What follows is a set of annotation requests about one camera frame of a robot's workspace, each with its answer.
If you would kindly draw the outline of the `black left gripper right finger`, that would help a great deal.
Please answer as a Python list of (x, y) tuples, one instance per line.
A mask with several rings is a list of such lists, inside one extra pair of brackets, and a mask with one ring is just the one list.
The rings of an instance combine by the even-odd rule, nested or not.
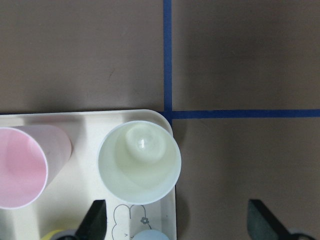
[(293, 240), (293, 235), (259, 199), (247, 205), (247, 231), (252, 240)]

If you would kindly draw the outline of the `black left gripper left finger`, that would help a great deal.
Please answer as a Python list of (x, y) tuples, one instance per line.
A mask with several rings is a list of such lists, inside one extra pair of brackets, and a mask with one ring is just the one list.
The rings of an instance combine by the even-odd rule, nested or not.
[(104, 199), (94, 200), (75, 232), (77, 240), (104, 240), (107, 233), (107, 205)]

